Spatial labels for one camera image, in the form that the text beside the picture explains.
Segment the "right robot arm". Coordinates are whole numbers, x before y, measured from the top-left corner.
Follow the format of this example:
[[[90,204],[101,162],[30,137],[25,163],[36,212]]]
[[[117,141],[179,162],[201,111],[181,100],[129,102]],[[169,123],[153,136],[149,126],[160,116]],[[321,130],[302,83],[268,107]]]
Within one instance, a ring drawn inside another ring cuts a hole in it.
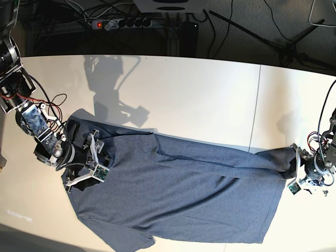
[[[18,126],[32,136],[37,145],[36,158],[66,170],[65,188],[84,190],[103,183],[109,172],[110,157],[102,154],[104,142],[98,138],[99,130],[86,134],[82,146],[75,144],[81,124],[77,120],[62,122],[59,107],[47,97],[31,97],[40,83],[25,70],[20,51],[11,37],[17,22],[19,1],[1,1],[1,109],[15,111]]]

